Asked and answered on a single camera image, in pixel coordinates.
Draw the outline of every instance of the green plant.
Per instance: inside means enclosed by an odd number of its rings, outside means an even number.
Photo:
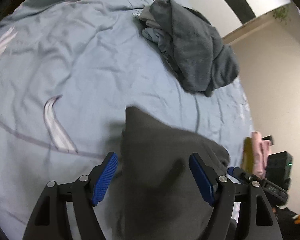
[[[280,22],[285,21],[285,23],[287,24],[287,17],[289,13],[288,5],[283,5],[277,9],[274,9],[272,12],[273,12],[273,17],[275,19],[279,19]]]

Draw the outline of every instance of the light blue bed sheet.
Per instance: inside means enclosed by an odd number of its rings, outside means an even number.
[[[0,22],[0,226],[10,240],[22,239],[49,180],[72,182],[120,154],[126,106],[216,141],[240,164],[252,122],[239,79],[211,98],[185,92],[133,16],[152,2],[26,0]],[[77,152],[56,148],[45,125],[57,95],[55,117]],[[121,239],[121,185],[119,174],[95,208],[107,239]]]

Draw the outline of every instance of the bed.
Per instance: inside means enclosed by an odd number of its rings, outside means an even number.
[[[74,181],[109,151],[120,155],[126,106],[221,144],[240,165],[252,121],[239,78],[210,98],[185,92],[141,35],[135,16],[152,2],[26,0],[0,22],[0,226],[8,239],[22,239],[48,181]],[[95,212],[106,238],[121,239],[122,200],[106,195]],[[80,239],[71,205],[68,213]]]

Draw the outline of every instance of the folded clothing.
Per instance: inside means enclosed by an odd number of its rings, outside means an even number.
[[[196,240],[213,208],[204,202],[189,169],[198,152],[226,174],[225,148],[198,134],[171,128],[136,107],[126,108],[122,133],[124,239]]]
[[[142,35],[158,43],[185,90],[211,96],[214,89],[230,84],[238,76],[239,64],[233,50],[223,44],[216,28],[202,14],[174,0],[155,0],[144,10],[140,20],[149,27]]]

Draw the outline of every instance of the bed sheet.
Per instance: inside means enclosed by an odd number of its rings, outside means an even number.
[[[252,127],[240,80],[211,98],[185,92],[133,15],[152,2],[26,0],[0,22],[0,226],[10,240],[22,239],[49,180],[72,182],[108,151],[120,155],[126,106],[216,141],[240,164]],[[58,95],[54,117],[75,150],[47,130],[44,107]],[[95,208],[107,239],[122,236],[121,169]],[[71,204],[68,213],[80,239]]]

